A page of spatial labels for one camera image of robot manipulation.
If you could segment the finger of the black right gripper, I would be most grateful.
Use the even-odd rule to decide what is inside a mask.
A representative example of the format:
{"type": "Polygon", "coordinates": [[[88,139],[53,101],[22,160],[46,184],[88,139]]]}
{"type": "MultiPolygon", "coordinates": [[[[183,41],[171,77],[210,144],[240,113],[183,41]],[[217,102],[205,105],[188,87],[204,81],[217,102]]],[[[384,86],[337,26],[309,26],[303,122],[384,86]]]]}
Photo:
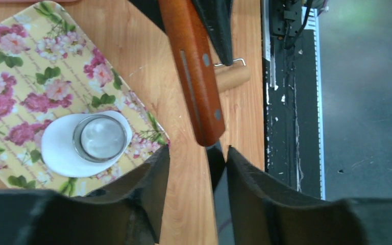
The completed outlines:
{"type": "Polygon", "coordinates": [[[212,46],[223,65],[233,64],[232,0],[192,0],[212,46]]]}

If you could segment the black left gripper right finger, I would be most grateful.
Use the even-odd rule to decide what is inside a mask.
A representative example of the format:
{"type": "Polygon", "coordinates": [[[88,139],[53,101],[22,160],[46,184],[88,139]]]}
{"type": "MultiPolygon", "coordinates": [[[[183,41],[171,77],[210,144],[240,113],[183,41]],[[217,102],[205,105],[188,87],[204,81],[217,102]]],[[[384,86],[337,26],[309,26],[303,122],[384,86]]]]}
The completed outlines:
{"type": "Polygon", "coordinates": [[[227,173],[236,244],[392,244],[392,199],[320,200],[256,168],[234,147],[227,173]]]}

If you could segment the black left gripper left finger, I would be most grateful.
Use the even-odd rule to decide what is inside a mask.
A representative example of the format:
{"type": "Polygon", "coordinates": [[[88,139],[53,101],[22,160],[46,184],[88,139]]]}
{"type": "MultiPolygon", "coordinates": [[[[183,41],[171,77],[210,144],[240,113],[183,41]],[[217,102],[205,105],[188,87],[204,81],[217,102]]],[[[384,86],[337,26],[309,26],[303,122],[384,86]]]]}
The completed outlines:
{"type": "Polygon", "coordinates": [[[160,240],[167,145],[86,197],[0,189],[0,244],[155,244],[160,240]]]}

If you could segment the metal scraper wooden handle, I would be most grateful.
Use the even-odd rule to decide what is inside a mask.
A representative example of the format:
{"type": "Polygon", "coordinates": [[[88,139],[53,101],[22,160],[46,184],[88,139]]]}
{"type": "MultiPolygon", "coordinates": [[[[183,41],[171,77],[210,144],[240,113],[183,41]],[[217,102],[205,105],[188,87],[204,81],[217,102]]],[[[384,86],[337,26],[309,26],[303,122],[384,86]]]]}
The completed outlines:
{"type": "Polygon", "coordinates": [[[159,1],[197,143],[205,148],[219,244],[235,244],[226,162],[225,123],[207,32],[192,1],[159,1]]]}

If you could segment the wooden rolling pin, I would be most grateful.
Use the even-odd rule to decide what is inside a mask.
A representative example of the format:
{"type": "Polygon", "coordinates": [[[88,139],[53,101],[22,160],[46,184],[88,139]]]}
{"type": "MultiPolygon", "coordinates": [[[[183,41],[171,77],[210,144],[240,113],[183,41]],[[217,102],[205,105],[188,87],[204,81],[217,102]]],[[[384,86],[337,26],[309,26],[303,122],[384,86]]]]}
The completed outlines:
{"type": "Polygon", "coordinates": [[[214,64],[214,72],[219,93],[234,89],[251,79],[251,71],[244,58],[236,58],[231,66],[214,64]]]}

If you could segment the white dough ball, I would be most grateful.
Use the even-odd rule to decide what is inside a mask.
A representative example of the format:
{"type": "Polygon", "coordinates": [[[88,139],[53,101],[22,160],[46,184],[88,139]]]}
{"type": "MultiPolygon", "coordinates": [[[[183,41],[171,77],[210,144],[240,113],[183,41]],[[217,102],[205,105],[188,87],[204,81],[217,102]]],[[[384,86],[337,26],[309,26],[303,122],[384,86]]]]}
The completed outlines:
{"type": "Polygon", "coordinates": [[[114,160],[94,163],[80,157],[74,148],[72,135],[76,125],[82,119],[96,114],[109,115],[120,121],[129,134],[129,146],[133,132],[126,118],[116,111],[63,116],[46,127],[41,139],[42,158],[50,170],[65,177],[84,178],[96,175],[118,161],[123,153],[114,160]]]}

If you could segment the floral yellow tray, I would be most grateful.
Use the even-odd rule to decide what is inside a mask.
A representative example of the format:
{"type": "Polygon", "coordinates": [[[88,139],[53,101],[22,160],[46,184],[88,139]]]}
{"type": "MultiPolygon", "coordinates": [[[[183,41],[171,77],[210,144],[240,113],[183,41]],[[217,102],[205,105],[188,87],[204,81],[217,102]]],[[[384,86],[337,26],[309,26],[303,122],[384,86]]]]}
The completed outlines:
{"type": "Polygon", "coordinates": [[[10,188],[84,196],[142,164],[168,135],[99,49],[58,3],[36,3],[0,23],[0,179],[10,188]],[[52,172],[41,138],[54,120],[114,110],[129,122],[129,147],[85,178],[52,172]]]}

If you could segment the pink tray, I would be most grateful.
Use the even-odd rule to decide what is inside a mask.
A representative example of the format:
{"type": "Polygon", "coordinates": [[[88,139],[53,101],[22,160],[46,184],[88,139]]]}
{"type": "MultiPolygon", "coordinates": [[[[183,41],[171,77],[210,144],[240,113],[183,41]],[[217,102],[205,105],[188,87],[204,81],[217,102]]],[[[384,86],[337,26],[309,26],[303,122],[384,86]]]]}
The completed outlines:
{"type": "MultiPolygon", "coordinates": [[[[0,3],[37,3],[42,0],[0,0],[0,3]]],[[[58,3],[71,3],[78,0],[51,0],[58,3]]]]}

